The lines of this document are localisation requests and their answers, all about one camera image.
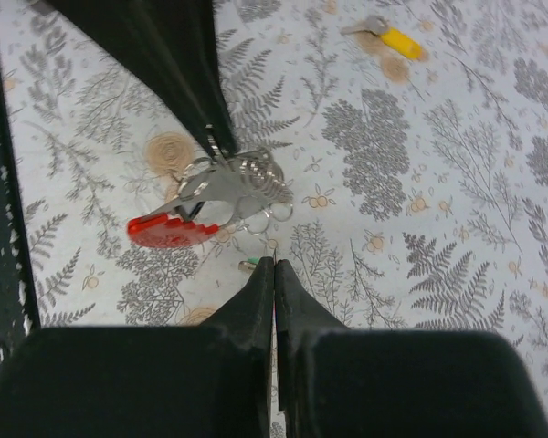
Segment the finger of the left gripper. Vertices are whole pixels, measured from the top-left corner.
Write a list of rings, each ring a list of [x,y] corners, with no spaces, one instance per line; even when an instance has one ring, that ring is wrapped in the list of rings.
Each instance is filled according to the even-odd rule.
[[[220,86],[214,5],[211,1],[153,1],[156,29],[165,44],[173,96],[166,105],[207,151],[212,133],[220,150],[237,152],[237,140]]]
[[[168,108],[166,101],[173,96],[171,77],[152,2],[94,0],[48,4],[127,68]]]

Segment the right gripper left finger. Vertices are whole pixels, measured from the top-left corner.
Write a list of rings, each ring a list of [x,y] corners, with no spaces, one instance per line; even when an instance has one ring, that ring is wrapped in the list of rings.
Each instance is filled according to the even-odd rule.
[[[274,262],[198,325],[43,328],[0,375],[0,437],[266,437]]]

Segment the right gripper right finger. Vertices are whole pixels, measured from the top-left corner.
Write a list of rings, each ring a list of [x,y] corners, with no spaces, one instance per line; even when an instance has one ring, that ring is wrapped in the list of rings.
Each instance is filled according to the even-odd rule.
[[[348,328],[275,266],[289,437],[548,437],[528,372],[487,331]]]

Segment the keyring with red tag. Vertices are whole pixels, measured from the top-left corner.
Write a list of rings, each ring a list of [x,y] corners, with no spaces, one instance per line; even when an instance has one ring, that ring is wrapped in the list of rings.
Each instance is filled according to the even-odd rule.
[[[176,196],[153,212],[131,219],[127,236],[148,248],[199,245],[221,229],[239,225],[253,235],[293,213],[293,193],[272,154],[259,148],[231,154],[205,127],[210,153],[189,164]]]

